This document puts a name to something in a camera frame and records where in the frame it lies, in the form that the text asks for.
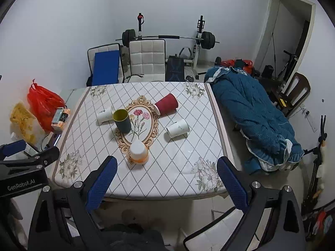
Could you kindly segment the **white and orange plastic cup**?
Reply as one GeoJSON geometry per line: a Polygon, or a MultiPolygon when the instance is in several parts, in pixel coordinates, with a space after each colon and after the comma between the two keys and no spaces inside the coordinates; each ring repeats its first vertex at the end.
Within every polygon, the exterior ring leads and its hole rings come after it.
{"type": "Polygon", "coordinates": [[[135,140],[129,149],[129,159],[136,164],[145,164],[149,158],[149,149],[140,140],[135,140]]]}

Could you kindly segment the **small white paper cup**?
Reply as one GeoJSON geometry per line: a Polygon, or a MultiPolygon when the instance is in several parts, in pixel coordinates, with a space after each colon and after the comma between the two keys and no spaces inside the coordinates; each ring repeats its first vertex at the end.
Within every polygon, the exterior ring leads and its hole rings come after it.
{"type": "Polygon", "coordinates": [[[102,123],[113,120],[113,113],[114,113],[114,110],[113,110],[113,107],[111,107],[111,106],[102,110],[102,111],[100,111],[97,114],[98,124],[102,124],[102,123]]]}

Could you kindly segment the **dark green cup yellow inside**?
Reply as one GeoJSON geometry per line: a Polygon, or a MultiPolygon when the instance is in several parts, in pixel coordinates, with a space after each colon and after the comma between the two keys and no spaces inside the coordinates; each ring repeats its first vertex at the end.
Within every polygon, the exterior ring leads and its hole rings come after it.
{"type": "Polygon", "coordinates": [[[127,110],[116,110],[113,113],[113,120],[121,133],[128,134],[131,131],[131,120],[127,110]]]}

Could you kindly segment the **red ribbed paper cup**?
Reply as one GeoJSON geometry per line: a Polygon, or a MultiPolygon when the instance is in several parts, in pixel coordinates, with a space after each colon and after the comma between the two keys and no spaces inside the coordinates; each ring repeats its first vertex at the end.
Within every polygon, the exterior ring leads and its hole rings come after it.
{"type": "Polygon", "coordinates": [[[178,108],[178,101],[176,97],[169,93],[161,100],[153,104],[153,109],[159,116],[164,116],[178,108]]]}

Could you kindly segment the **small orange box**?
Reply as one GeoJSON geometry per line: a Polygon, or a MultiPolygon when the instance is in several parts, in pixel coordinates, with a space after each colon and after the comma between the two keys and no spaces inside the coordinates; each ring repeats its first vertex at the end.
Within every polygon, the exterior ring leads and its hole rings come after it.
{"type": "Polygon", "coordinates": [[[62,132],[64,130],[70,113],[71,111],[68,108],[60,107],[56,109],[56,113],[51,121],[51,126],[55,132],[62,132]]]}

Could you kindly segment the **yellow plastic bag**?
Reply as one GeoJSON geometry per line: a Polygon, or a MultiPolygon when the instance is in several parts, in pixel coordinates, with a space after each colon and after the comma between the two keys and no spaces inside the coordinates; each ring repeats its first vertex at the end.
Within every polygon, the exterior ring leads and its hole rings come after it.
{"type": "Polygon", "coordinates": [[[37,118],[21,101],[13,107],[10,121],[18,137],[35,147],[38,147],[45,137],[45,131],[42,129],[37,118]]]}

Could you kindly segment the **red plastic bag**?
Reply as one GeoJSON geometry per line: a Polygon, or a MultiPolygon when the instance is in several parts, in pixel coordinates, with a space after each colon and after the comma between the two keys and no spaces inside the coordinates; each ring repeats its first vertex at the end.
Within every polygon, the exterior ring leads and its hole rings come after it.
{"type": "Polygon", "coordinates": [[[56,93],[38,85],[35,80],[29,88],[27,101],[31,113],[37,118],[39,124],[46,132],[53,132],[52,120],[57,108],[64,108],[64,100],[56,93]]]}

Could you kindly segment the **blue quilted blanket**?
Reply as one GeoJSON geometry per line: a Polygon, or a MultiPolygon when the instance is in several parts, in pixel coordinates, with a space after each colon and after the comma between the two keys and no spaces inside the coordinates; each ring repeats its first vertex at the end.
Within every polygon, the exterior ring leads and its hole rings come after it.
{"type": "Polygon", "coordinates": [[[249,173],[293,170],[304,151],[284,114],[273,106],[262,85],[240,68],[214,66],[204,77],[246,139],[249,173]]]}

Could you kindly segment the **chair with blue cushion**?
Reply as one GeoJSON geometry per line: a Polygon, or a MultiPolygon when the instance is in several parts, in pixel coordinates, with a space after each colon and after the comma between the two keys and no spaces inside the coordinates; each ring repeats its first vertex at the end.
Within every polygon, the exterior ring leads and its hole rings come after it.
{"type": "Polygon", "coordinates": [[[87,87],[124,82],[120,44],[113,43],[89,48],[87,55],[90,68],[90,76],[86,81],[87,87]]]}

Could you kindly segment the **floral patterned tablecloth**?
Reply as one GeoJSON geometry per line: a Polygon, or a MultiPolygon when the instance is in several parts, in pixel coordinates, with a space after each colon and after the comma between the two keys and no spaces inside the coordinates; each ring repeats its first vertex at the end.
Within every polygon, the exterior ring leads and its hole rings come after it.
{"type": "Polygon", "coordinates": [[[74,90],[52,181],[84,180],[108,156],[117,173],[106,197],[172,200],[226,195],[216,173],[231,147],[210,85],[119,83],[74,90]]]}

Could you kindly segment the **brown wooden chair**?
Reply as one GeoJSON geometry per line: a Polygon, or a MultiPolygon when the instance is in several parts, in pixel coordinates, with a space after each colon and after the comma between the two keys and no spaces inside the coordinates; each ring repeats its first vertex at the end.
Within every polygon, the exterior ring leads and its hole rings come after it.
{"type": "Polygon", "coordinates": [[[306,99],[311,91],[308,79],[301,73],[296,72],[285,92],[275,92],[276,107],[285,117],[289,115],[306,99]]]}

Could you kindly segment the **white padded chair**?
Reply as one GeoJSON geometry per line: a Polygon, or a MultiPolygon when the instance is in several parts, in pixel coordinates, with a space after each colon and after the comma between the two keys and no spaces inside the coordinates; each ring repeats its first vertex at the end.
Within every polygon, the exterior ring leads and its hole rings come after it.
{"type": "Polygon", "coordinates": [[[125,82],[162,82],[166,72],[166,42],[164,39],[129,42],[129,75],[125,82]]]}

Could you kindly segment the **white weight bench rack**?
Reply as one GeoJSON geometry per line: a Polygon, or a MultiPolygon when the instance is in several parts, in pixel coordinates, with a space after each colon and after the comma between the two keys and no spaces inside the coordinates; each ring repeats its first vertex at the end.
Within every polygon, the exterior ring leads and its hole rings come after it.
{"type": "MultiPolygon", "coordinates": [[[[201,33],[204,32],[205,20],[203,15],[200,16],[197,23],[196,37],[200,37],[201,33]]],[[[174,56],[169,56],[166,61],[165,68],[165,81],[166,82],[194,82],[198,80],[200,73],[197,72],[198,58],[200,52],[200,45],[195,42],[194,49],[191,50],[189,47],[188,51],[190,52],[190,58],[182,58],[181,54],[183,50],[179,52],[179,55],[175,54],[174,56]],[[186,65],[190,65],[193,75],[186,75],[184,68],[186,65]]]]}

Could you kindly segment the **barbell with black weights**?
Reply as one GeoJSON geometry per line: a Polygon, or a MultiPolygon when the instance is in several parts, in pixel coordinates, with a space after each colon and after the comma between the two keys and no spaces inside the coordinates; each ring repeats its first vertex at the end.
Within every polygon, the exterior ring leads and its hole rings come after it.
{"type": "Polygon", "coordinates": [[[157,35],[157,36],[136,36],[134,29],[127,29],[122,33],[121,38],[116,39],[116,41],[121,41],[123,46],[129,47],[129,43],[133,40],[142,40],[142,39],[171,39],[171,40],[195,40],[197,44],[203,49],[213,49],[215,44],[219,44],[216,41],[216,37],[211,32],[202,32],[200,37],[185,37],[177,35],[157,35]]]}

